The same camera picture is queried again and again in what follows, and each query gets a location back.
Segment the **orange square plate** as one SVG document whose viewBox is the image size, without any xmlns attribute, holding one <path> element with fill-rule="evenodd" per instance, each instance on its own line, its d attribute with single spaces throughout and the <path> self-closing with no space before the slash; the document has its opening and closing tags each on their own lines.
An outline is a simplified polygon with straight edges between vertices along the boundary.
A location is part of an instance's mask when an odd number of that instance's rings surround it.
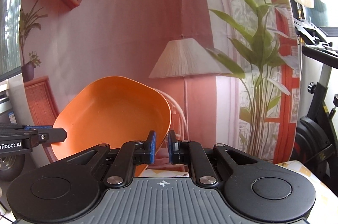
<svg viewBox="0 0 338 224">
<path fill-rule="evenodd" d="M 144 141 L 156 132 L 158 151 L 171 126 L 171 109 L 157 90 L 122 76 L 108 76 L 86 86 L 60 112 L 54 123 L 67 137 L 52 145 L 58 160 L 107 143 L 119 148 Z"/>
</svg>

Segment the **printed room backdrop cloth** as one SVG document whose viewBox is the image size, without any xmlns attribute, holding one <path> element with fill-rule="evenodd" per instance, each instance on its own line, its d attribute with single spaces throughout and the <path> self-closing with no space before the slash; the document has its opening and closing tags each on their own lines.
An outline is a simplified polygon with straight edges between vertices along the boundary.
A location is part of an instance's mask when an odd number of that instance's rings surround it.
<svg viewBox="0 0 338 224">
<path fill-rule="evenodd" d="M 37 20 L 23 41 L 41 62 L 67 139 L 61 159 L 109 128 L 113 77 L 158 90 L 178 138 L 225 143 L 287 161 L 298 111 L 298 53 L 289 0 L 22 0 Z"/>
</svg>

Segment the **black exercise bike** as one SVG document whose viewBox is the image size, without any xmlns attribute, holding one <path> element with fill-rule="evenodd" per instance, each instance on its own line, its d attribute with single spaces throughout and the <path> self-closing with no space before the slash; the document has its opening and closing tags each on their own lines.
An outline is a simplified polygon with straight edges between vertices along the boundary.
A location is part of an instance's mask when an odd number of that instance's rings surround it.
<svg viewBox="0 0 338 224">
<path fill-rule="evenodd" d="M 321 62 L 322 70 L 319 81 L 308 85 L 313 97 L 308 113 L 297 122 L 290 160 L 301 162 L 337 194 L 337 134 L 332 122 L 337 110 L 337 95 L 333 99 L 333 109 L 328 110 L 325 104 L 331 71 L 337 68 L 337 50 L 332 48 L 326 33 L 313 23 L 295 18 L 294 27 L 303 41 L 303 55 Z"/>
</svg>

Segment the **floral checkered tablecloth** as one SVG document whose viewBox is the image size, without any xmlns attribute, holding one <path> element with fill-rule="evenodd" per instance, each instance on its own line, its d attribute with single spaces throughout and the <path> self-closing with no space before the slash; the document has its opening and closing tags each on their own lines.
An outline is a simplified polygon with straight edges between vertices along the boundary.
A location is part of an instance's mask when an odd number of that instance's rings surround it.
<svg viewBox="0 0 338 224">
<path fill-rule="evenodd" d="M 314 174 L 312 174 L 302 163 L 299 161 L 289 161 L 279 163 L 278 166 L 297 172 L 311 181 L 315 187 L 317 196 L 328 198 L 329 195 L 333 195 L 333 192 L 321 182 Z M 154 177 L 154 178 L 169 178 L 169 177 L 185 177 L 188 176 L 187 171 L 177 170 L 159 170 L 153 168 L 146 168 L 140 175 L 140 177 Z"/>
</svg>

